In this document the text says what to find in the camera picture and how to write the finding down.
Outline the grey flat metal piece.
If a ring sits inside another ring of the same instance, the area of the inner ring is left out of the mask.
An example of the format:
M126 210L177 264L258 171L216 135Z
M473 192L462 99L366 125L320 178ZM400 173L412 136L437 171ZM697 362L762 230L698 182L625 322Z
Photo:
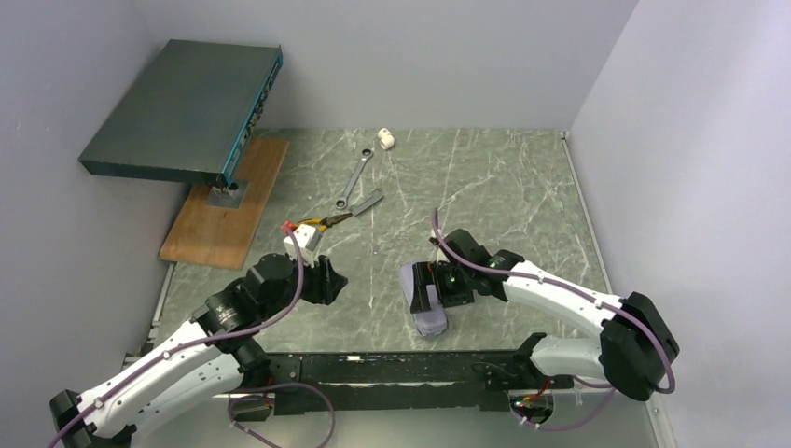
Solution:
M373 192L371 193L371 195L367 199L365 199L363 202L351 205L349 207L349 212L355 217L359 216L359 215L365 213L367 210L369 210L373 206L375 206L383 198L384 198L384 193L380 189L374 189Z

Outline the grey metal stand bracket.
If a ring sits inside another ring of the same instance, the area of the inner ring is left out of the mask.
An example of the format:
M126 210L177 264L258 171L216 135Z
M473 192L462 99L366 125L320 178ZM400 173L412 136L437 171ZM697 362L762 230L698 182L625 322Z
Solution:
M238 209L242 205L248 185L249 182L247 180L238 180L222 189L211 187L207 195L206 204L212 207Z

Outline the white plastic pipe fitting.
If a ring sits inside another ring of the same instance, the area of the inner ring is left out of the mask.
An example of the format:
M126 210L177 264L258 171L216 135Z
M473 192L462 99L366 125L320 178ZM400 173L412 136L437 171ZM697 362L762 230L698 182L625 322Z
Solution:
M379 148L381 150L390 150L396 143L393 133L387 128L381 128L377 132Z

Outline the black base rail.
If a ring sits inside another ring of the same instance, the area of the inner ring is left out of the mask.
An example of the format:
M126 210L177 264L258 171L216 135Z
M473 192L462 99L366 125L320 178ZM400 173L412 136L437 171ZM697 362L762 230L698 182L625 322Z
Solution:
M263 371L236 391L274 387L274 414L476 408L506 412L511 398L549 398L573 388L568 375L547 377L514 350L269 353Z

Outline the yellow handled pliers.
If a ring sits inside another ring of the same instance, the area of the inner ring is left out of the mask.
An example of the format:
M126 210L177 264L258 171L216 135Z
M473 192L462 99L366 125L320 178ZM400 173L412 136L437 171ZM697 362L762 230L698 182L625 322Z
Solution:
M317 230L319 230L320 232L325 232L328 229L340 224L341 222L345 221L346 219L348 219L348 218L350 218L352 216L353 216L352 213L342 213L342 214L337 214L337 215L333 215L333 216L329 216L329 217L307 218L307 219L302 219L301 221L296 222L295 226L296 227L299 227L299 226L302 226L302 225L313 226Z

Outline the wooden board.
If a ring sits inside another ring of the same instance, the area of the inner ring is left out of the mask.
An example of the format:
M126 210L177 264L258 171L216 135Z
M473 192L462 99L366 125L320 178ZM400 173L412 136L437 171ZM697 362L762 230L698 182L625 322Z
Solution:
M253 138L237 171L239 188L229 199L205 185L192 186L159 258L241 269L288 148L284 139Z

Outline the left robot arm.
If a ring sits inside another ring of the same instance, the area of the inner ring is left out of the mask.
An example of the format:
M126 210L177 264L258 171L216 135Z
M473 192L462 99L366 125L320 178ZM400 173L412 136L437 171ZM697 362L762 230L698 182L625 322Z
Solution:
M128 447L169 411L182 412L214 394L271 385L271 360L256 335L300 300L333 303L347 284L324 255L315 263L265 255L130 367L92 389L65 389L53 397L57 433L49 446Z

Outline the silver combination wrench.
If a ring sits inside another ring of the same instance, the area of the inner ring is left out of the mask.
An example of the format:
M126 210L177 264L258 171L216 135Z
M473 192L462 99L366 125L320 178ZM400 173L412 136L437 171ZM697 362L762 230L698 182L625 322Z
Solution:
M365 169L368 161L374 156L374 150L372 148L363 148L360 152L359 160L354 167L350 178L345 185L341 195L335 201L335 207L338 210L345 210L348 206L349 197L354 189L354 186L359 179L360 175L362 174L363 170Z

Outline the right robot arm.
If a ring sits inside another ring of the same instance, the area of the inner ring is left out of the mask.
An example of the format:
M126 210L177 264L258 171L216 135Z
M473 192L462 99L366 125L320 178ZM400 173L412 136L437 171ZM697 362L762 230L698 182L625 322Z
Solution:
M465 230L432 237L437 259L404 265L400 284L423 336L447 327L446 309L494 297L535 308L579 330L578 338L536 331L508 361L486 361L486 372L507 385L567 386L590 378L597 387L647 401L676 388L673 362L680 348L658 308L646 295L597 292L548 273L523 256L490 253Z

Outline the dark teal network switch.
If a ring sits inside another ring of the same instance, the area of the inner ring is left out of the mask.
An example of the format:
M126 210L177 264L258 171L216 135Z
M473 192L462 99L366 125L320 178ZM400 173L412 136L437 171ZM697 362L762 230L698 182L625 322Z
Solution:
M78 160L92 175L228 189L283 66L280 47L171 39Z

